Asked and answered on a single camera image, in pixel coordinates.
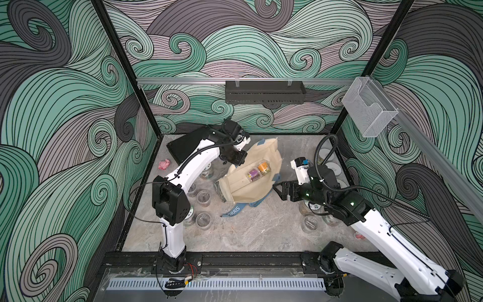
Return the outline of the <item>teal bee label jar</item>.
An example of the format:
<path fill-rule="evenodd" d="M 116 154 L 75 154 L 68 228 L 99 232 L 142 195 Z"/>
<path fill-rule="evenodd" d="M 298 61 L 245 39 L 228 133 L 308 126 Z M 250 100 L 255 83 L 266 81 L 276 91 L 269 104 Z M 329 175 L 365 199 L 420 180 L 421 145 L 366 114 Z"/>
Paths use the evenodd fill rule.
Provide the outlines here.
<path fill-rule="evenodd" d="M 202 230 L 208 230 L 211 227 L 212 218 L 209 213 L 201 212 L 196 217 L 196 225 Z"/>

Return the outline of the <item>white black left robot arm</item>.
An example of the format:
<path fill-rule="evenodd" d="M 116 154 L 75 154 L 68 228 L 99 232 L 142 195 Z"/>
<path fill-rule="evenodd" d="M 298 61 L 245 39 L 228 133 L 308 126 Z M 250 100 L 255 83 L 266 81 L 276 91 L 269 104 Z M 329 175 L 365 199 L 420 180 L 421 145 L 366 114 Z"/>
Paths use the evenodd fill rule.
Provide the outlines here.
<path fill-rule="evenodd" d="M 250 134 L 244 130 L 225 133 L 211 128 L 204 129 L 199 138 L 190 133 L 176 140 L 180 149 L 174 154 L 186 158 L 168 176 L 156 177 L 152 183 L 152 207 L 162 225 L 164 240 L 160 252 L 173 270 L 181 270 L 186 259 L 183 223 L 191 209 L 189 189 L 217 158 L 235 165 L 244 163 L 247 156 L 244 147 L 249 142 Z"/>

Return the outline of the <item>clear teal rim jar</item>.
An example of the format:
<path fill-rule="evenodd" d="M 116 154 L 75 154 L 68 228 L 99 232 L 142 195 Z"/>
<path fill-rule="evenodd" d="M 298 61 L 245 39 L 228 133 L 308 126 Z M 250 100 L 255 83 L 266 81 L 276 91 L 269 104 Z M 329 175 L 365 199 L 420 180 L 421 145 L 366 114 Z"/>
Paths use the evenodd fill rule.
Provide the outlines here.
<path fill-rule="evenodd" d="M 335 218 L 333 215 L 325 215 L 322 217 L 323 221 L 330 227 L 339 225 L 342 221 Z"/>

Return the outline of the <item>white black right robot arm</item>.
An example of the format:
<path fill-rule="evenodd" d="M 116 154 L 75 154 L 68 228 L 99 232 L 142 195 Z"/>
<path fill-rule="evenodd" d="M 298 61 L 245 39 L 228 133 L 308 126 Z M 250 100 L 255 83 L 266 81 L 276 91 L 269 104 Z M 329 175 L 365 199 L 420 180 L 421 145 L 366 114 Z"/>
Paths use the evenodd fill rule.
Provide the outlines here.
<path fill-rule="evenodd" d="M 342 244 L 330 242 L 319 254 L 321 270 L 339 280 L 343 273 L 361 278 L 399 301 L 456 301 L 465 279 L 419 251 L 385 220 L 373 204 L 357 191 L 330 188 L 314 179 L 299 184 L 284 181 L 273 186 L 282 200 L 321 205 L 369 240 L 391 262 L 383 265 L 358 255 Z"/>

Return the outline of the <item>teal sunflower lid jar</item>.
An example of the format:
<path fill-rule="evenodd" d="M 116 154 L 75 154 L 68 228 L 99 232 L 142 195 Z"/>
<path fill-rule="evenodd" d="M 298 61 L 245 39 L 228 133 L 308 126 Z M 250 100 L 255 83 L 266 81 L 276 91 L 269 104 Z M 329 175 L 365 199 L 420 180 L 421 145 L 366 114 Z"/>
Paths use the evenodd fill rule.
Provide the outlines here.
<path fill-rule="evenodd" d="M 315 215 L 315 214 L 321 213 L 320 209 L 321 209 L 320 205 L 313 204 L 308 201 L 299 202 L 299 212 L 303 216 Z"/>

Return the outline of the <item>purple eggplant label jar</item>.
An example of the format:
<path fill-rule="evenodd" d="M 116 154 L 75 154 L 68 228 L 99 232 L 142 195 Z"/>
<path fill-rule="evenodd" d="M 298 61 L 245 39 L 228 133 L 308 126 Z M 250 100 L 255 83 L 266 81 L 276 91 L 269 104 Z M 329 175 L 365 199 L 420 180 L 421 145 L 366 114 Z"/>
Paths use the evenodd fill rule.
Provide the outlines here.
<path fill-rule="evenodd" d="M 196 223 L 196 212 L 194 207 L 191 206 L 186 218 L 184 219 L 184 226 L 189 227 L 195 223 Z"/>

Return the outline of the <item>clear plastic seed jar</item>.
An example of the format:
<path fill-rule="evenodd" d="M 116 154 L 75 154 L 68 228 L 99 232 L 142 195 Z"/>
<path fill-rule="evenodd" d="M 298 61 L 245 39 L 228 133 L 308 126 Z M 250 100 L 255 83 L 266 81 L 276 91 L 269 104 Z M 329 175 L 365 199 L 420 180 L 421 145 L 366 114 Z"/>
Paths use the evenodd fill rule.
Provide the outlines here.
<path fill-rule="evenodd" d="M 201 190 L 198 192 L 196 195 L 197 202 L 200 204 L 202 207 L 208 207 L 211 204 L 211 195 L 209 191 L 206 190 Z"/>

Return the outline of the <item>purple white label jar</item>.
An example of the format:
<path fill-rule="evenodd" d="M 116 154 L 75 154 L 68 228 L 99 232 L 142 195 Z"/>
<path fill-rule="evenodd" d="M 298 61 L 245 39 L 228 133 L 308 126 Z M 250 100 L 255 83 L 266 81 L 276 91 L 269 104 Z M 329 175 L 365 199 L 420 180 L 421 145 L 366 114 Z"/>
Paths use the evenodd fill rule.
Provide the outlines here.
<path fill-rule="evenodd" d="M 257 169 L 257 168 L 254 168 L 254 169 L 251 169 L 248 173 L 247 173 L 247 179 L 250 181 L 250 182 L 254 182 L 254 181 L 257 181 L 259 180 L 260 178 L 262 177 L 260 171 Z"/>

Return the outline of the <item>beige canvas tote bag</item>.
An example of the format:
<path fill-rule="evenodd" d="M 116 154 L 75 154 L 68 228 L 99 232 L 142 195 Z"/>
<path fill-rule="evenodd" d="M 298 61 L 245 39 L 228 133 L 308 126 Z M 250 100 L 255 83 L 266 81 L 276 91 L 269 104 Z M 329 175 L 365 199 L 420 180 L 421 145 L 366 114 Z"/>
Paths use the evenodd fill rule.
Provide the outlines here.
<path fill-rule="evenodd" d="M 233 208 L 222 214 L 223 218 L 233 217 L 246 206 L 255 208 L 263 202 L 272 190 L 272 186 L 280 179 L 283 158 L 278 150 L 278 139 L 262 139 L 247 151 L 245 163 L 241 166 L 231 165 L 228 172 L 215 182 L 215 190 L 223 202 Z M 250 182 L 247 173 L 260 161 L 268 161 L 271 172 L 259 180 Z"/>

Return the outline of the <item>green label seed jar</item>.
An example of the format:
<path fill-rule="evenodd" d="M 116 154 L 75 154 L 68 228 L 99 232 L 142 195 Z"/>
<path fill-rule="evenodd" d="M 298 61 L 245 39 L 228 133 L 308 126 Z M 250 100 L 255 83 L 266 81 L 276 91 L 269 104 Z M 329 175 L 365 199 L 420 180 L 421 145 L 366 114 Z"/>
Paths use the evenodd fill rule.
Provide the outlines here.
<path fill-rule="evenodd" d="M 319 153 L 318 153 L 318 163 L 322 164 L 323 161 L 326 159 L 328 162 L 333 161 L 335 158 L 334 153 L 329 155 L 330 149 L 328 148 L 321 148 Z"/>

